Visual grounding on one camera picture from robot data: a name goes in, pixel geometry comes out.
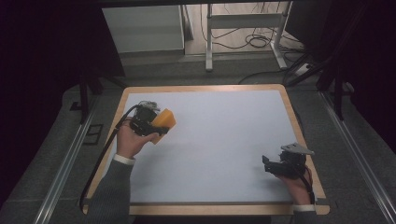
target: wooden frame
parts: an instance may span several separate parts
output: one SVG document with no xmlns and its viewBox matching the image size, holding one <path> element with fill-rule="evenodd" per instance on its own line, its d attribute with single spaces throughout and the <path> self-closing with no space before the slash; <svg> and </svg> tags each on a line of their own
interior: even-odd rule
<svg viewBox="0 0 396 224">
<path fill-rule="evenodd" d="M 229 86 L 167 86 L 167 87 L 131 87 L 124 90 L 116 115 L 113 119 L 111 129 L 113 130 L 116 123 L 123 115 L 125 103 L 130 93 L 143 92 L 188 92 L 188 91 L 279 91 L 290 118 L 291 126 L 294 130 L 297 141 L 300 145 L 306 147 L 303 134 L 301 132 L 298 120 L 294 115 L 289 97 L 285 88 L 282 85 L 229 85 Z M 106 161 L 110 154 L 111 147 L 107 150 L 105 156 L 95 173 L 95 176 L 89 187 L 86 199 L 90 199 L 95 192 L 105 170 Z M 321 201 L 325 201 L 326 195 L 320 184 L 317 171 L 310 156 L 306 158 L 306 165 L 312 171 L 312 178 L 314 181 L 314 191 L 316 196 Z M 88 209 L 88 205 L 84 205 L 84 212 Z M 326 204 L 317 204 L 316 210 L 318 215 L 326 215 L 330 212 L 330 206 Z M 131 215 L 146 215 L 146 216 L 273 216 L 273 215 L 292 215 L 291 204 L 176 204 L 176 205 L 131 205 Z"/>
</svg>

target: table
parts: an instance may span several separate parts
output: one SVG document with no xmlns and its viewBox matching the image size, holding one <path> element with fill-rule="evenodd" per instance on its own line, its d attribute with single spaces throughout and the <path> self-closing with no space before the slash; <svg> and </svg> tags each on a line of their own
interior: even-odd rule
<svg viewBox="0 0 396 224">
<path fill-rule="evenodd" d="M 127 88 L 121 99 L 115 118 L 112 123 L 112 128 L 122 116 L 127 99 L 130 93 L 160 93 L 160 92 L 194 92 L 194 93 L 208 93 L 208 92 L 249 92 L 249 91 L 277 91 L 280 94 L 281 101 L 284 104 L 287 117 L 289 117 L 290 127 L 295 135 L 298 143 L 306 146 L 303 135 L 301 133 L 298 121 L 292 111 L 288 95 L 281 85 L 246 85 L 246 86 L 175 86 L 175 87 L 135 87 Z M 93 195 L 104 171 L 106 170 L 106 162 L 111 158 L 111 147 L 106 151 L 104 157 L 95 171 L 94 178 L 88 189 L 86 199 L 90 199 Z M 328 214 L 330 206 L 323 203 L 326 201 L 323 188 L 320 184 L 318 174 L 310 156 L 307 156 L 306 164 L 312 170 L 314 180 L 314 191 L 318 198 L 317 213 L 320 215 Z M 131 215 L 183 215 L 183 216 L 203 216 L 203 215 L 291 215 L 291 202 L 289 203 L 140 203 L 132 204 L 130 207 Z"/>
</svg>

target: yellow object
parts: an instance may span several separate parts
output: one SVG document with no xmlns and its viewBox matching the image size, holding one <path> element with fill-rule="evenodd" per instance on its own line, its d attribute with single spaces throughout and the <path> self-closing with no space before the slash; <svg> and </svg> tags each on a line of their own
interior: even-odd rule
<svg viewBox="0 0 396 224">
<path fill-rule="evenodd" d="M 165 109 L 161 114 L 159 114 L 152 122 L 152 126 L 154 127 L 166 127 L 172 129 L 176 125 L 176 120 L 173 116 L 172 111 Z M 162 138 L 164 134 L 154 138 L 151 142 L 155 145 L 157 144 Z"/>
</svg>

